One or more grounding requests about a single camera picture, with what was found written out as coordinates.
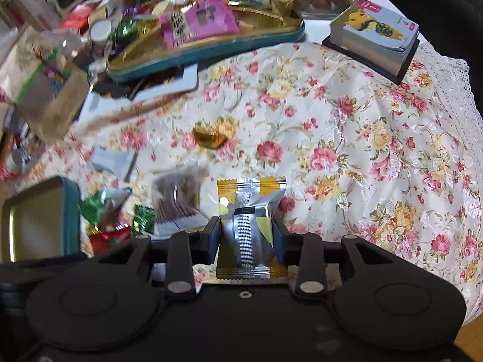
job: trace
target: wooden floor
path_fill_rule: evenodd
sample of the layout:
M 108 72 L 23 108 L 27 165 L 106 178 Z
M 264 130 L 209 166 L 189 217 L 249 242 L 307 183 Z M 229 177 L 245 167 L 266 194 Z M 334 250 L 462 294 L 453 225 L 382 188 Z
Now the wooden floor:
M 483 362 L 483 315 L 461 328 L 455 343 L 475 362 Z

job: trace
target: teal tin lid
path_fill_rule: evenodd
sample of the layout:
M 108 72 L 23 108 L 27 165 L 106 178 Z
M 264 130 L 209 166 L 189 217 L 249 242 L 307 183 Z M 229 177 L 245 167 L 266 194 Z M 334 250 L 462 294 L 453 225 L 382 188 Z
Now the teal tin lid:
M 0 262 L 37 260 L 80 251 L 78 185 L 55 176 L 3 204 Z

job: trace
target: red candy wrapper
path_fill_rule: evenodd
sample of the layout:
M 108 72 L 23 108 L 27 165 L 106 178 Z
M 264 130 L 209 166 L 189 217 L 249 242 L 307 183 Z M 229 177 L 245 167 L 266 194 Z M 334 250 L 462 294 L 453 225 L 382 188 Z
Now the red candy wrapper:
M 90 243 L 95 255 L 103 253 L 113 246 L 131 237 L 131 226 L 119 225 L 113 231 L 101 231 L 89 236 Z

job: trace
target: metal screw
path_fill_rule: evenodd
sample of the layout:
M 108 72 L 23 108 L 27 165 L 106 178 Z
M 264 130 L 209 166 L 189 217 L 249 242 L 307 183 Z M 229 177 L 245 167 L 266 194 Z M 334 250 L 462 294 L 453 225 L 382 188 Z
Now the metal screw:
M 191 290 L 191 284 L 185 282 L 184 280 L 175 280 L 168 284 L 168 290 L 174 292 L 175 294 L 184 294 Z
M 316 292 L 321 292 L 324 289 L 324 285 L 314 280 L 308 280 L 300 285 L 300 289 L 307 294 L 314 294 Z
M 243 299 L 252 298 L 252 293 L 249 291 L 242 291 L 240 293 L 240 298 L 243 298 Z

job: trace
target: circular pad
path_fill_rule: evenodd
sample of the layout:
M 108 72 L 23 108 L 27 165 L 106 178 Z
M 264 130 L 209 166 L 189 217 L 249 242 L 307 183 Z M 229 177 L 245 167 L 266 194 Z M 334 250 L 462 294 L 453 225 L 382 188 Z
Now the circular pad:
M 27 317 L 42 339 L 73 351 L 124 343 L 149 323 L 158 295 L 132 268 L 79 265 L 40 284 L 27 301 Z
M 411 266 L 365 265 L 356 271 L 336 291 L 334 306 L 342 326 L 360 340 L 388 349 L 452 342 L 465 317 L 461 293 Z

